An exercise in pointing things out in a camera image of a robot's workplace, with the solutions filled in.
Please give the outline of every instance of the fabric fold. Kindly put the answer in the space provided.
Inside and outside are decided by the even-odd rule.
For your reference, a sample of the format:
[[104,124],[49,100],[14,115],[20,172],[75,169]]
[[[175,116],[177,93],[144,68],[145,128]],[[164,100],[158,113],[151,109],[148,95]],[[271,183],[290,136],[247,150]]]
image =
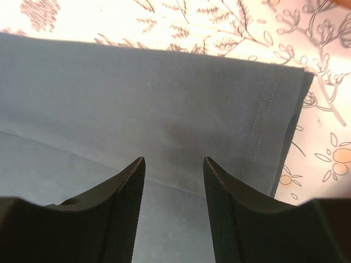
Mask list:
[[312,76],[301,68],[1,34],[0,130],[204,195],[211,156],[274,195]]

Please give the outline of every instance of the flower illustration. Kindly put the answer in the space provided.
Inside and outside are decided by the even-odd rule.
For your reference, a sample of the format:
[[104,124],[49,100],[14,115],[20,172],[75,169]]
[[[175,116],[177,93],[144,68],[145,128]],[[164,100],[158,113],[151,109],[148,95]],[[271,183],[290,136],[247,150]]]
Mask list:
[[[301,187],[302,185],[300,184],[300,182],[297,179],[297,178],[301,178],[301,177],[302,177],[301,175],[292,174],[290,172],[289,168],[286,165],[284,165],[283,171],[282,171],[281,176],[280,176],[279,183],[281,183],[282,185],[295,184],[295,185]],[[295,200],[298,199],[297,195],[294,193],[291,193],[291,197],[294,198]]]
[[303,100],[303,108],[312,108],[317,105],[318,101],[313,92],[308,92],[305,99]]
[[333,163],[331,169],[329,169],[324,175],[322,180],[323,182],[326,182],[331,177],[337,181],[338,175],[346,175],[349,172],[349,165],[351,163],[351,149],[345,147],[351,145],[350,141],[345,141],[339,144],[336,135],[334,133],[330,133],[330,143],[335,148],[333,151],[327,149],[326,155],[321,153],[314,154],[323,162]]

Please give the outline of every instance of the hole in black plastic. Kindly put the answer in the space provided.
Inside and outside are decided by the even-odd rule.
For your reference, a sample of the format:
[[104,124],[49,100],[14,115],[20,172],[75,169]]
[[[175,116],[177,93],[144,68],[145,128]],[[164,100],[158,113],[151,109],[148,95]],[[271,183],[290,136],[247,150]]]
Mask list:
[[79,198],[74,197],[74,198],[67,199],[66,201],[63,201],[61,205],[78,204],[80,202],[81,200]]

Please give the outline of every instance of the black plastic part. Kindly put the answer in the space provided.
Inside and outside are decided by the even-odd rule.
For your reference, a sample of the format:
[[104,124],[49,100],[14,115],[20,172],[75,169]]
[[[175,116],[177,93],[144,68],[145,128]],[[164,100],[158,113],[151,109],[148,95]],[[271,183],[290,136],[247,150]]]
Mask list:
[[254,190],[205,158],[216,263],[351,262],[351,199],[299,207]]
[[0,198],[0,262],[132,261],[145,161],[61,205]]

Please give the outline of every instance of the stitching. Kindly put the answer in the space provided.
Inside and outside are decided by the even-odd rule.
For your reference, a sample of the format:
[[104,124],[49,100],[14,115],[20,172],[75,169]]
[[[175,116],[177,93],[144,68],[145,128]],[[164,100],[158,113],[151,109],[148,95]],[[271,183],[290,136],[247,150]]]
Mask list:
[[275,88],[276,88],[276,84],[277,84],[277,82],[278,82],[278,79],[279,79],[279,74],[277,74],[277,76],[276,76],[276,78],[275,78],[275,84],[274,84],[272,96],[270,97],[268,109],[267,109],[267,112],[266,112],[266,114],[265,114],[264,123],[263,123],[263,126],[262,126],[261,134],[260,134],[260,136],[259,136],[259,140],[258,140],[258,144],[257,144],[257,148],[256,148],[256,153],[254,154],[254,158],[253,158],[253,163],[252,163],[252,167],[251,167],[250,174],[252,174],[252,172],[253,172],[254,163],[255,163],[255,161],[256,161],[256,157],[257,157],[257,154],[258,154],[259,147],[260,147],[260,145],[261,145],[261,141],[262,141],[262,136],[263,136],[263,133],[264,133],[265,124],[266,124],[267,119],[268,119],[269,110],[270,110],[270,107],[271,107],[271,105],[272,105],[272,101],[273,101],[273,97],[274,97],[274,94],[275,94]]
[[[270,67],[268,68],[267,78],[266,78],[266,80],[265,80],[265,84],[264,84],[264,88],[263,88],[263,91],[262,91],[261,99],[260,99],[260,101],[259,101],[259,105],[258,105],[256,117],[255,117],[255,119],[254,119],[253,127],[252,127],[252,130],[251,130],[250,139],[249,139],[249,141],[248,141],[247,151],[246,151],[246,156],[245,156],[245,157],[248,156],[248,152],[249,152],[249,150],[250,150],[250,146],[251,146],[251,143],[252,143],[253,131],[254,131],[255,127],[256,127],[256,123],[257,123],[257,119],[258,119],[259,112],[261,111],[261,104],[262,104],[263,97],[264,97],[264,94],[265,94],[265,89],[266,89],[266,87],[267,87],[268,78],[269,78],[269,72],[270,72]],[[244,174],[244,168],[245,168],[245,161],[244,161],[243,164],[242,164],[241,175]]]

